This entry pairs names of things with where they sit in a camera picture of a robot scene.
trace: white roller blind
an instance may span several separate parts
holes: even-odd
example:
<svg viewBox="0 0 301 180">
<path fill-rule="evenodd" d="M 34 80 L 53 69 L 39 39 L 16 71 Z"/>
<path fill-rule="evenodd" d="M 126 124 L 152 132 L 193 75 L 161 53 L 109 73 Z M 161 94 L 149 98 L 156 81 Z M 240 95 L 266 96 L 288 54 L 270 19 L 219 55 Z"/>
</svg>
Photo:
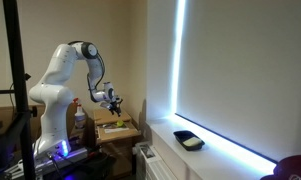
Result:
<svg viewBox="0 0 301 180">
<path fill-rule="evenodd" d="M 186 3 L 177 114 L 275 160 L 301 154 L 301 1 Z"/>
</svg>

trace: light strip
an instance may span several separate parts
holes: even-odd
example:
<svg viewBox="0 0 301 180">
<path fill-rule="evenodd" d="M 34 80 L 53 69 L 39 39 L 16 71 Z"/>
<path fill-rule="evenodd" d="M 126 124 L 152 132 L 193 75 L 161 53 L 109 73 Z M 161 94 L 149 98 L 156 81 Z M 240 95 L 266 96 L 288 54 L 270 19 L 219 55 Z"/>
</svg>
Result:
<svg viewBox="0 0 301 180">
<path fill-rule="evenodd" d="M 210 131 L 207 131 L 179 116 L 174 115 L 177 111 L 177 96 L 178 96 L 178 79 L 179 79 L 179 64 L 181 54 L 181 42 L 183 33 L 185 12 L 185 0 L 178 0 L 177 14 L 176 14 L 176 26 L 175 26 L 175 46 L 173 57 L 173 72 L 172 72 L 172 86 L 171 86 L 171 114 L 175 123 L 178 123 L 184 127 L 187 127 L 201 139 L 205 139 L 209 144 L 217 147 L 220 151 L 228 154 L 230 157 L 235 158 L 256 171 L 259 171 L 265 175 L 272 174 L 273 169 L 276 166 L 271 161 L 254 154 L 253 152 L 238 146 Z"/>
<path fill-rule="evenodd" d="M 173 55 L 173 72 L 172 72 L 172 86 L 171 86 L 171 112 L 177 112 L 177 96 L 178 96 L 178 79 L 179 79 L 179 64 L 181 41 L 183 32 L 183 20 L 185 11 L 185 0 L 178 0 L 176 27 L 175 27 L 175 44 Z"/>
</svg>

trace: red object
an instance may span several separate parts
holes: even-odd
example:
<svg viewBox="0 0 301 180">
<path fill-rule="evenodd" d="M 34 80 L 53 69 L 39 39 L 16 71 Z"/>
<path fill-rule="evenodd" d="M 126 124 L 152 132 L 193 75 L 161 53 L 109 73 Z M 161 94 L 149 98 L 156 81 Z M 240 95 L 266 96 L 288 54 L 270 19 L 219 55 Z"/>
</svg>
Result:
<svg viewBox="0 0 301 180">
<path fill-rule="evenodd" d="M 301 180 L 301 155 L 282 159 L 274 168 L 273 175 L 261 180 Z"/>
</svg>

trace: black metal frame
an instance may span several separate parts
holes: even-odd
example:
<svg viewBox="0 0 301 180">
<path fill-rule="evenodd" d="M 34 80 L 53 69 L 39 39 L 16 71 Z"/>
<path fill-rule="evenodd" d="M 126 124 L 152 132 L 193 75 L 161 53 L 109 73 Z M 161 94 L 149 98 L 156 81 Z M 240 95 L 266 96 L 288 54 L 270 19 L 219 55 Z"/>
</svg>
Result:
<svg viewBox="0 0 301 180">
<path fill-rule="evenodd" d="M 3 0 L 7 39 L 10 53 L 11 71 L 14 90 L 0 90 L 0 94 L 14 92 L 16 101 L 16 118 L 0 137 L 0 153 L 9 151 L 20 135 L 21 151 L 25 179 L 35 179 L 33 150 L 30 131 L 30 117 L 27 99 L 26 79 L 23 64 L 21 34 L 19 27 L 18 6 L 16 0 Z"/>
</svg>

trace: window sill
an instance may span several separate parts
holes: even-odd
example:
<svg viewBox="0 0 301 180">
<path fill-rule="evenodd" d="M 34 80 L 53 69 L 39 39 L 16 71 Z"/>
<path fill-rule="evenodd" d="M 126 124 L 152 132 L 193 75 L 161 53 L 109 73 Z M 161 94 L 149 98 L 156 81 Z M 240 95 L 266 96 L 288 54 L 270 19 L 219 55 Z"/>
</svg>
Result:
<svg viewBox="0 0 301 180">
<path fill-rule="evenodd" d="M 232 143 L 225 149 L 228 141 L 180 117 L 149 120 L 147 124 L 202 179 L 260 179 L 272 174 L 275 167 L 274 163 Z M 173 135 L 179 130 L 192 131 L 205 145 L 199 151 L 186 151 Z"/>
</svg>

